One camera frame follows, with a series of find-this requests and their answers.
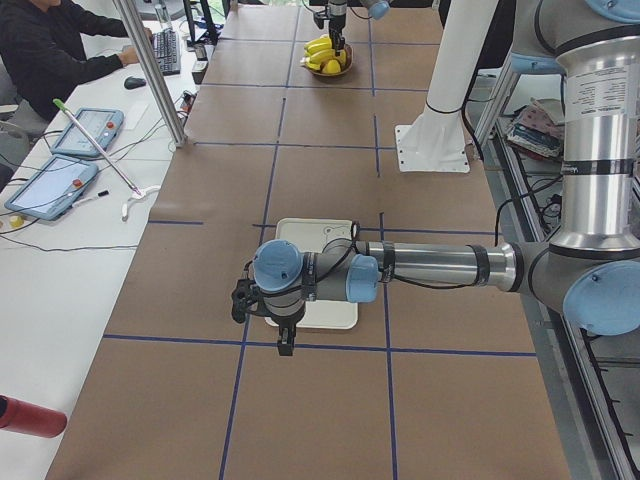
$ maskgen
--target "robotic arm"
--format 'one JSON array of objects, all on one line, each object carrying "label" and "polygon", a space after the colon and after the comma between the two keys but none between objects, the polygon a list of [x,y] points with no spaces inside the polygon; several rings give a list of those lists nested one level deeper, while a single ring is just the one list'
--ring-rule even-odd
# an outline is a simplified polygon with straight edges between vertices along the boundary
[{"label": "robotic arm", "polygon": [[[336,31],[344,26],[334,25]],[[270,316],[279,326],[280,354],[291,355],[305,302],[370,302],[378,283],[396,280],[437,289],[492,285],[531,295],[600,335],[640,326],[640,241],[628,218],[640,2],[518,0],[512,51],[523,73],[557,60],[567,74],[563,218],[549,243],[407,245],[358,242],[352,232],[320,254],[303,254],[275,240],[256,252],[255,279],[245,267],[232,294],[233,318]]]},{"label": "robotic arm", "polygon": [[[387,0],[360,0],[369,11],[371,18],[381,19],[389,10]],[[324,29],[325,20],[329,21],[329,38],[336,55],[344,48],[342,30],[347,25],[347,0],[329,0],[323,11],[314,12],[313,21],[319,29]]]}]

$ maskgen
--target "stylus pen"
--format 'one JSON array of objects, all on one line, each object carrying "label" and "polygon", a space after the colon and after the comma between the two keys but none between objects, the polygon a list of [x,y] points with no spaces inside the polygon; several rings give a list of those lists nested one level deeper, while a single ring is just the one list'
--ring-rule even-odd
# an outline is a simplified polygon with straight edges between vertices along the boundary
[{"label": "stylus pen", "polygon": [[109,190],[103,190],[101,192],[98,192],[98,194],[94,195],[93,197],[81,198],[80,200],[77,200],[77,201],[73,202],[71,204],[71,206],[73,208],[76,208],[76,207],[82,205],[83,203],[87,203],[87,202],[90,202],[92,200],[97,200],[97,199],[105,197],[107,195],[109,195]]},{"label": "stylus pen", "polygon": [[62,103],[62,100],[60,100],[59,98],[55,98],[53,100],[53,103],[56,107],[58,107],[62,113],[64,113],[69,120],[71,120],[71,123],[73,123],[78,130],[80,130],[80,132],[87,137],[87,140],[89,140],[89,142],[91,143],[91,145],[93,145],[95,147],[96,150],[98,150],[98,153],[100,153],[100,155],[103,156],[103,158],[107,161],[107,163],[109,165],[111,165],[111,167],[116,171],[116,173],[118,175],[120,175],[120,178],[122,178],[125,183],[128,185],[128,187],[133,190],[135,193],[137,193],[138,195],[142,195],[142,192],[140,192],[140,189],[136,186],[135,183],[133,183],[129,177],[127,177],[124,172],[122,172],[122,170],[120,170],[118,167],[116,167],[116,164],[113,160],[111,160],[111,158],[109,157],[109,154],[107,152],[104,151],[104,149],[100,146],[100,144],[98,142],[96,142],[95,138],[93,138],[91,136],[91,134],[82,126],[82,124],[78,121],[78,119],[73,115],[73,113],[71,113],[71,111],[66,107],[66,105],[64,103]]}]

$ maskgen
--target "red bottle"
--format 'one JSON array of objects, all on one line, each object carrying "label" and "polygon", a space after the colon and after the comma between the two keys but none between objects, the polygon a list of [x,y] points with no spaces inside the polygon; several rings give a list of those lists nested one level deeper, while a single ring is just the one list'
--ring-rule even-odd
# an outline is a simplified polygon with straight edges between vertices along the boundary
[{"label": "red bottle", "polygon": [[0,395],[0,429],[52,438],[66,426],[62,412]]}]

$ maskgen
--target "blue tape line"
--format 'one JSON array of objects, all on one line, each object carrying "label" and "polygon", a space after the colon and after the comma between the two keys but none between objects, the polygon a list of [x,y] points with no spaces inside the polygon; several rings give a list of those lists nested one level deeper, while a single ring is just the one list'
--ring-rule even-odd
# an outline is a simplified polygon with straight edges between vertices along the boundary
[{"label": "blue tape line", "polygon": [[380,178],[380,142],[378,141],[378,117],[373,115],[373,135],[376,142],[376,174]]},{"label": "blue tape line", "polygon": [[376,90],[380,92],[418,92],[429,93],[428,88],[391,88],[391,87],[376,87]]},{"label": "blue tape line", "polygon": [[[252,223],[252,227],[256,228],[276,228],[277,225],[272,223]],[[379,227],[360,227],[360,230],[363,232],[379,232]],[[481,236],[489,236],[493,237],[494,232],[482,232],[482,231],[467,231],[467,230],[421,230],[421,229],[411,229],[411,228],[385,228],[384,232],[386,233],[421,233],[421,234],[439,234],[439,235],[481,235]]]},{"label": "blue tape line", "polygon": [[250,143],[250,142],[194,142],[194,145],[207,146],[207,145],[222,145],[233,147],[299,147],[299,148],[328,148],[328,149],[352,149],[352,150],[374,150],[376,147],[367,145],[312,145],[304,143]]},{"label": "blue tape line", "polygon": [[[384,212],[379,213],[380,240],[384,242]],[[389,386],[389,428],[391,432],[391,466],[393,480],[398,480],[398,450],[396,439],[396,410],[393,393],[393,362],[391,358],[391,316],[389,315],[389,292],[383,285],[384,330],[387,345],[387,385]]]},{"label": "blue tape line", "polygon": [[[287,102],[286,98],[282,99],[282,108],[280,110],[280,124],[278,125],[278,141],[280,140],[280,133],[282,132],[282,124],[284,123],[284,107]],[[262,214],[262,223],[267,223],[267,217],[269,215],[269,203],[271,202],[271,192],[273,190],[273,180],[276,175],[276,164],[278,162],[278,145],[275,146],[273,150],[273,162],[271,163],[271,174],[269,176],[269,188],[267,189],[267,198],[264,202],[264,212]],[[264,241],[264,231],[262,228],[260,231],[260,245]]]},{"label": "blue tape line", "polygon": [[224,40],[224,43],[227,42],[254,42],[254,43],[291,43],[291,40],[278,40],[278,39],[269,39],[269,40],[260,40],[255,38],[225,38],[222,36],[220,40]]},{"label": "blue tape line", "polygon": [[249,331],[250,320],[244,325],[244,333],[242,334],[242,345],[240,347],[240,356],[238,358],[238,369],[236,370],[236,381],[233,385],[233,396],[231,397],[231,407],[229,408],[229,420],[227,421],[227,432],[224,437],[224,448],[222,450],[222,460],[220,461],[219,480],[224,479],[227,467],[227,456],[229,454],[229,445],[231,443],[231,432],[233,431],[233,420],[236,413],[236,405],[238,402],[238,391],[240,389],[240,379],[242,377],[242,366],[244,364],[244,352],[246,351],[247,333]]},{"label": "blue tape line", "polygon": [[369,63],[371,64],[371,95],[376,96],[376,75],[373,68],[373,38],[371,33],[371,19],[367,22],[369,25]]},{"label": "blue tape line", "polygon": [[[275,348],[275,342],[254,342],[249,340],[215,340],[206,338],[177,338],[177,337],[155,337],[148,335],[121,335],[105,333],[103,338],[112,340],[126,340],[134,342],[158,342],[158,343],[183,343],[200,345],[231,345],[240,347],[265,347]],[[493,351],[493,350],[449,350],[440,348],[403,348],[403,347],[373,347],[360,345],[321,345],[314,343],[297,343],[296,348],[309,350],[342,350],[347,352],[385,352],[411,353],[418,355],[460,355],[460,356],[481,356],[481,357],[536,357],[535,352],[514,352],[514,351]]]},{"label": "blue tape line", "polygon": [[243,87],[243,88],[297,88],[300,90],[371,90],[369,87],[348,87],[342,85],[327,85],[326,87],[314,86],[314,85],[289,85],[289,79],[287,78],[287,84],[259,84],[259,83],[222,83],[222,82],[207,82],[202,83],[202,85],[206,85],[207,87]]},{"label": "blue tape line", "polygon": [[147,220],[148,224],[152,225],[204,225],[201,221],[187,221],[187,220]]},{"label": "blue tape line", "polygon": [[296,15],[296,25],[293,30],[293,40],[291,40],[291,54],[289,56],[289,71],[287,72],[286,87],[289,87],[289,80],[291,80],[291,67],[293,66],[293,52],[296,48],[296,36],[298,35],[298,24],[300,23],[300,10],[298,9],[298,15]]},{"label": "blue tape line", "polygon": [[374,45],[409,45],[409,46],[417,46],[417,47],[437,47],[440,45],[440,42],[374,42]]}]

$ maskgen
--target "monitor stand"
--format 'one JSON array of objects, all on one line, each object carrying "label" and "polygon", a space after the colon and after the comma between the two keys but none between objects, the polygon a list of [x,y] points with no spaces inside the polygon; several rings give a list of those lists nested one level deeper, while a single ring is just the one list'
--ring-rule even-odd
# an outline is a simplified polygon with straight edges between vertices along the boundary
[{"label": "monitor stand", "polygon": [[[167,5],[167,11],[171,20],[177,20],[184,16],[184,7],[182,6],[182,0],[164,0]],[[152,0],[147,3],[144,0],[136,0],[136,8],[140,12],[140,18],[142,20],[157,20],[156,17],[156,0]]]}]

